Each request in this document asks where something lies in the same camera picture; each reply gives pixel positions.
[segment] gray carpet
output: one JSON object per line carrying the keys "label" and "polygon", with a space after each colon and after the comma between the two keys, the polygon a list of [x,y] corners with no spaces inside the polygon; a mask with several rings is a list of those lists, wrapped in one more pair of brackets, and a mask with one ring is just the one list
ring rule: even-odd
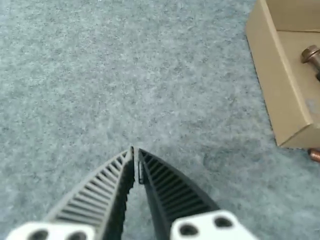
{"label": "gray carpet", "polygon": [[[320,235],[320,165],[276,146],[244,27],[254,0],[0,1],[0,238],[129,145],[263,240]],[[143,188],[123,239],[155,239]]]}

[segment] copper object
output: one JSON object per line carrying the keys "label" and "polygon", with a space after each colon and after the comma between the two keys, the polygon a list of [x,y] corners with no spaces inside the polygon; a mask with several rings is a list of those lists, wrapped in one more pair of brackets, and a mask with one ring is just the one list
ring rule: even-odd
{"label": "copper object", "polygon": [[309,149],[308,154],[313,161],[320,163],[320,151]]}

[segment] cardboard box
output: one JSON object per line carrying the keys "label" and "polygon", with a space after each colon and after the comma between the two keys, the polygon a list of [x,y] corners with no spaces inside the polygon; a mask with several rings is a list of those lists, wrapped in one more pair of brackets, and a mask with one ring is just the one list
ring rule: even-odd
{"label": "cardboard box", "polygon": [[320,0],[257,0],[246,34],[281,147],[320,147],[320,82],[301,53],[320,47]]}

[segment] open cardboard box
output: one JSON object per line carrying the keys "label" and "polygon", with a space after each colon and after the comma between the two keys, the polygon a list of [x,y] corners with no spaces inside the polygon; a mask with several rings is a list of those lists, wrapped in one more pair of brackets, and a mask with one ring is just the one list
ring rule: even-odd
{"label": "open cardboard box", "polygon": [[320,47],[320,0],[257,0],[246,34],[277,144],[320,147],[320,82],[300,58]]}

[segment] screw hole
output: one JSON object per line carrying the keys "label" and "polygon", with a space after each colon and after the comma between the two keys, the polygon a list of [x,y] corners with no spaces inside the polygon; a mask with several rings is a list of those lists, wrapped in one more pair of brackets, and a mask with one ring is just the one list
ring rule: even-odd
{"label": "screw hole", "polygon": [[48,237],[48,231],[41,229],[32,233],[28,240],[46,240]]}
{"label": "screw hole", "polygon": [[67,240],[86,240],[87,239],[87,235],[82,232],[82,231],[77,231],[73,234],[71,234]]}
{"label": "screw hole", "polygon": [[232,227],[232,222],[225,217],[218,217],[214,220],[214,224],[218,228],[230,228]]}
{"label": "screw hole", "polygon": [[198,233],[198,230],[191,224],[184,224],[180,227],[180,233],[182,236],[193,236]]}

